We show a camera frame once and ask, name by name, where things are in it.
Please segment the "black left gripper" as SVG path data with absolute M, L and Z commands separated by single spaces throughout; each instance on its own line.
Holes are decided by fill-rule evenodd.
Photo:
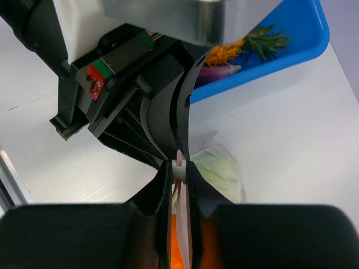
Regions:
M 189 160 L 191 95 L 210 51 L 121 26 L 65 65 L 51 123 L 65 140 L 87 127 L 104 146 L 154 168 L 178 148 Z

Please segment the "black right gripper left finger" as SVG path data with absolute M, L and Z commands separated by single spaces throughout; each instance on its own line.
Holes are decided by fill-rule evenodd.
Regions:
M 135 194 L 126 238 L 125 268 L 169 268 L 172 165 L 165 161 L 154 179 Z

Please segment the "orange fruit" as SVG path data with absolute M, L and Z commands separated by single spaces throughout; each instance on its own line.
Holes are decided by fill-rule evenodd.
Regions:
M 224 268 L 218 240 L 217 227 L 201 222 L 203 253 L 200 268 Z M 188 268 L 181 255 L 177 236 L 177 215 L 171 215 L 171 268 Z

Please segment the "round green cabbage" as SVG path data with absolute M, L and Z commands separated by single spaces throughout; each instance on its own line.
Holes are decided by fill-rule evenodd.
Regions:
M 234 203 L 247 201 L 241 169 L 231 154 L 211 147 L 192 155 L 191 160 L 202 177 L 225 198 Z

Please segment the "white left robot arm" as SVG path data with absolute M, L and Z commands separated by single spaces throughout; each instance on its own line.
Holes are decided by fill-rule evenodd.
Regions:
M 2 1 L 1 18 L 58 76 L 51 123 L 63 139 L 87 127 L 154 168 L 178 153 L 190 159 L 190 98 L 208 48 L 126 24 L 70 62 L 53 1 Z

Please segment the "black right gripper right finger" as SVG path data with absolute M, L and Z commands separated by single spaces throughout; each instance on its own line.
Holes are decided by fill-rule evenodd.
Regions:
M 194 162 L 186 169 L 189 194 L 192 268 L 234 268 L 232 216 L 233 203 L 209 184 Z

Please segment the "clear zip top bag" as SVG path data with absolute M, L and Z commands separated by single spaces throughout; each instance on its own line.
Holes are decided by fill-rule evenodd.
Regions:
M 191 160 L 212 189 L 233 203 L 247 201 L 240 166 L 217 133 L 208 134 L 203 144 L 195 148 Z M 189 240 L 185 238 L 189 235 L 185 231 L 189 227 L 185 224 L 189 219 L 185 213 L 186 198 L 185 185 L 176 181 L 172 192 L 170 268 L 190 267 Z

